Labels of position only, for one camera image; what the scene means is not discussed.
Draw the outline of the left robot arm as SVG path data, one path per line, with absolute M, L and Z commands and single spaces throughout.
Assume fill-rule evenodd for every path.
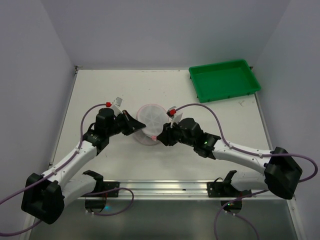
M 106 189 L 102 175 L 87 170 L 79 178 L 75 174 L 97 157 L 109 144 L 110 137 L 129 136 L 146 125 L 133 118 L 126 110 L 115 113 L 110 107 L 102 108 L 82 134 L 79 144 L 59 163 L 43 172 L 31 174 L 26 180 L 21 209 L 35 218 L 53 224 L 64 208 L 84 195 L 103 195 Z

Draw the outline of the white mesh laundry bag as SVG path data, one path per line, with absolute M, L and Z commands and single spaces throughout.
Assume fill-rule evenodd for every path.
M 134 133 L 134 138 L 142 145 L 158 144 L 157 136 L 169 122 L 166 110 L 158 104 L 146 104 L 137 111 L 136 119 L 145 124 L 145 128 Z

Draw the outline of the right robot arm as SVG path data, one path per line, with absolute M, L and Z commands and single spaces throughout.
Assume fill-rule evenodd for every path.
M 250 172 L 231 170 L 225 177 L 224 184 L 238 192 L 269 190 L 282 199 L 290 200 L 303 172 L 281 147 L 273 151 L 244 147 L 239 151 L 239 145 L 224 143 L 220 136 L 204 132 L 193 118 L 164 124 L 157 140 L 165 146 L 181 143 L 192 147 L 203 158 L 229 161 L 251 169 Z

